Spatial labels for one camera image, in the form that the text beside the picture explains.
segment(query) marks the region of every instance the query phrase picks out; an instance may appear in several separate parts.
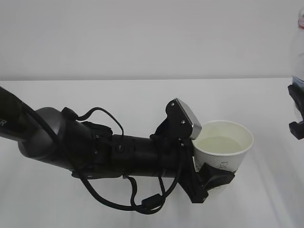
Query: black cable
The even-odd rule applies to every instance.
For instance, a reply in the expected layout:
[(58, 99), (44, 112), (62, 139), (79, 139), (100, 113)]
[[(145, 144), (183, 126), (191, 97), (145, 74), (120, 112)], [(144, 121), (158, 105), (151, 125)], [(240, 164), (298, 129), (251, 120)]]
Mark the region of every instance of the black cable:
[(161, 193), (162, 193), (162, 195), (164, 195), (166, 193), (166, 189), (165, 189), (165, 186), (162, 181), (162, 176), (160, 174), (158, 175), (158, 181), (160, 182)]
[[(77, 173), (77, 175), (79, 176), (80, 180), (82, 181), (82, 183), (84, 184), (84, 186), (86, 187), (86, 189), (89, 191), (89, 193), (100, 203), (114, 208), (114, 209), (118, 209), (118, 210), (126, 210), (126, 211), (133, 211), (136, 210), (139, 213), (142, 214), (154, 214), (156, 212), (158, 212), (159, 210), (162, 209), (164, 202), (165, 202), (165, 198), (167, 196), (170, 195), (170, 193), (174, 190), (174, 188), (176, 187), (178, 180), (180, 178), (180, 174), (181, 174), (181, 170), (182, 170), (182, 157), (181, 157), (181, 150), (179, 149), (179, 167), (178, 167), (178, 172), (174, 178), (174, 181), (172, 183), (172, 185), (169, 187), (169, 189), (165, 192), (165, 188), (164, 188), (164, 184), (162, 181), (161, 176), (159, 176), (159, 182), (160, 182), (160, 186), (161, 186), (161, 191), (163, 194), (163, 203), (157, 208), (157, 209), (146, 209), (144, 208), (143, 205), (136, 205), (134, 202), (135, 199), (135, 195), (137, 193), (137, 183), (136, 180), (134, 178), (131, 177), (127, 177), (127, 179), (131, 182), (132, 185), (132, 195), (131, 195), (131, 206), (125, 206), (125, 205), (120, 205), (120, 204), (116, 204), (113, 202), (110, 202), (106, 199), (104, 199), (103, 197), (101, 197), (93, 188), (93, 186), (90, 184), (90, 182), (87, 180), (86, 176), (81, 172), (81, 170), (77, 167), (77, 165), (74, 163), (74, 161), (69, 157), (68, 155), (68, 149), (65, 147), (65, 145), (60, 141), (60, 139), (58, 138), (58, 136), (54, 133), (53, 129), (45, 122), (45, 120), (39, 115), (37, 114), (32, 108), (30, 108), (28, 105), (26, 105), (25, 103), (23, 103), (24, 109), (25, 111), (46, 131), (46, 133), (50, 136), (50, 138), (54, 141), (54, 143), (58, 146), (59, 150), (62, 151), (63, 155), (65, 156), (65, 158), (70, 162), (72, 168), (74, 169), (74, 171)], [(106, 114), (108, 114), (121, 128), (122, 130), (122, 137), (124, 135), (124, 129), (123, 127), (120, 125), (120, 123), (105, 109), (103, 108), (93, 108), (91, 109), (88, 113), (86, 113), (85, 115), (78, 117), (77, 120), (86, 120), (87, 118), (90, 117), (90, 115), (96, 111), (96, 110), (100, 110), (105, 112)]]
[(135, 195), (137, 193), (137, 183), (136, 183), (136, 180), (133, 178), (133, 177), (127, 177), (127, 179), (130, 181), (131, 183), (131, 186), (132, 186), (132, 195), (131, 195), (131, 199), (130, 199), (130, 203), (131, 203), (131, 206), (136, 208), (136, 211), (138, 213), (141, 213), (141, 214), (144, 214), (144, 215), (152, 215), (152, 214), (155, 214), (157, 213), (158, 211), (160, 211), (165, 203), (165, 200), (163, 201), (163, 203), (157, 208), (157, 209), (153, 209), (153, 210), (149, 210), (149, 209), (146, 209), (144, 208), (143, 205), (139, 205), (137, 206), (135, 204)]
[(89, 191), (89, 193), (98, 202), (100, 202), (100, 203), (102, 203), (102, 204), (104, 204), (104, 205), (106, 205), (108, 207), (111, 207), (111, 208), (114, 208), (114, 209), (118, 209), (118, 210), (126, 210), (126, 211), (133, 211), (133, 210), (135, 210), (135, 208), (132, 207), (132, 206), (125, 206), (125, 205), (116, 204), (116, 203), (110, 202), (110, 201), (104, 199), (103, 197), (101, 197), (95, 191), (95, 189), (92, 187), (92, 185), (90, 184), (90, 182), (86, 179), (85, 175), (78, 169), (78, 167), (76, 166), (76, 164), (74, 163), (74, 161), (72, 159), (70, 159), (70, 157), (67, 154), (68, 149), (60, 141), (60, 139), (58, 138), (58, 136), (54, 133), (53, 129), (32, 108), (30, 108), (25, 103), (23, 103), (23, 105), (24, 105), (25, 111), (46, 131), (46, 133), (50, 136), (50, 138), (54, 141), (54, 143), (59, 147), (60, 151), (63, 152), (63, 155), (70, 162), (71, 166), (73, 167), (73, 169), (75, 170), (75, 172), (79, 176), (80, 180), (82, 181), (82, 183), (84, 184), (84, 186), (86, 187), (86, 189)]
[(179, 182), (179, 179), (180, 179), (180, 176), (181, 176), (182, 163), (183, 163), (182, 151), (181, 151), (180, 147), (177, 147), (177, 148), (178, 148), (178, 151), (179, 151), (179, 167), (178, 167), (177, 173), (175, 175), (174, 181), (171, 184), (171, 186), (168, 188), (168, 190), (165, 192), (164, 197), (168, 197), (171, 194), (171, 192), (174, 190), (177, 183)]
[(83, 116), (79, 116), (77, 117), (77, 120), (79, 121), (84, 121), (86, 119), (88, 119), (93, 112), (95, 111), (102, 111), (104, 113), (106, 113), (109, 117), (111, 117), (112, 120), (115, 121), (115, 123), (117, 123), (117, 125), (120, 127), (120, 129), (122, 130), (122, 137), (124, 136), (124, 128), (121, 126), (121, 124), (116, 120), (116, 118), (111, 114), (109, 113), (107, 110), (103, 109), (103, 108), (100, 108), (100, 107), (95, 107), (95, 108), (92, 108), (91, 110), (89, 110), (86, 114), (84, 114)]
[(175, 175), (173, 183), (171, 184), (171, 186), (168, 188), (167, 191), (165, 191), (165, 187), (164, 187), (161, 175), (158, 175), (158, 180), (159, 180), (160, 186), (161, 186), (161, 192), (162, 192), (163, 202), (162, 202), (162, 204), (157, 209), (149, 210), (149, 209), (145, 209), (143, 207), (143, 205), (136, 205), (135, 204), (134, 199), (135, 199), (135, 195), (137, 193), (137, 183), (136, 183), (136, 180), (134, 178), (127, 176), (127, 179), (130, 181), (131, 186), (132, 186), (132, 195), (131, 195), (130, 203), (131, 203), (132, 207), (136, 208), (137, 212), (139, 212), (141, 214), (145, 214), (145, 215), (150, 215), (150, 214), (155, 214), (156, 212), (158, 212), (159, 210), (162, 209), (162, 207), (163, 207), (163, 205), (165, 203), (166, 198), (172, 193), (172, 191), (176, 187), (176, 185), (177, 185), (177, 183), (178, 183), (178, 181), (180, 179), (180, 176), (181, 176), (183, 159), (181, 157), (182, 156), (181, 149), (179, 148), (178, 151), (179, 151), (179, 166), (178, 166), (178, 171), (177, 171), (177, 174)]

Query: white table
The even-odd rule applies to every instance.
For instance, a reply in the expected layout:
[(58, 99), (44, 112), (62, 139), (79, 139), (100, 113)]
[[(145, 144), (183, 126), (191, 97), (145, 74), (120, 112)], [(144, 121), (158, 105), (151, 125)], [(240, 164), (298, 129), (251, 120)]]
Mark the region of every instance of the white table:
[[(0, 85), (34, 109), (68, 106), (84, 114), (94, 106), (110, 111), (128, 135), (148, 137), (179, 97), (201, 123), (232, 120), (255, 137), (236, 178), (222, 194), (191, 204), (178, 186), (160, 213), (144, 216), (95, 201), (70, 172), (23, 157), (15, 142), (0, 139), (0, 226), (6, 228), (279, 228), (304, 222), (304, 143), (289, 132), (295, 120), (287, 86), (291, 79), (7, 81)], [(92, 122), (119, 128), (102, 113)], [(137, 178), (137, 199), (159, 192), (156, 178)], [(166, 186), (171, 179), (166, 179)], [(92, 181), (98, 192), (128, 204), (129, 181)]]

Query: white paper cup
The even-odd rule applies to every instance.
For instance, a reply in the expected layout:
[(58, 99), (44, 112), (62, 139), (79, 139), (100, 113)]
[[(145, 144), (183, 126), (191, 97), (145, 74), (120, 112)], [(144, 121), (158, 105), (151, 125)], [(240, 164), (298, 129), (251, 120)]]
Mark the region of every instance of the white paper cup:
[[(214, 168), (236, 172), (253, 144), (253, 135), (244, 126), (231, 121), (211, 121), (202, 126), (193, 140), (195, 163), (198, 169), (204, 163)], [(217, 195), (224, 186), (209, 194)]]

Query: cable connector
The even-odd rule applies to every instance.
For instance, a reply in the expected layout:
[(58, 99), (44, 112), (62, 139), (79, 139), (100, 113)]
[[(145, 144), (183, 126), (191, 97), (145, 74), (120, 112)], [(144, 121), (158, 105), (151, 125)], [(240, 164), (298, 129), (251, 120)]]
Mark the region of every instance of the cable connector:
[(142, 200), (142, 205), (144, 205), (147, 209), (152, 210), (156, 207), (163, 205), (165, 202), (165, 198), (160, 194), (156, 194), (149, 198)]

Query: plastic bottle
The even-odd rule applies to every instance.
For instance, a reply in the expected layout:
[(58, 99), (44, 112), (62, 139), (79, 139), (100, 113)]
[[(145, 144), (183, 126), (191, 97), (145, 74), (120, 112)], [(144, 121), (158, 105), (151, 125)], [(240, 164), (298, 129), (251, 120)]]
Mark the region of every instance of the plastic bottle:
[[(293, 84), (298, 85), (304, 91), (304, 8), (299, 12), (298, 32), (291, 45), (290, 63), (293, 76)], [(294, 112), (299, 121), (303, 118), (295, 107)]]

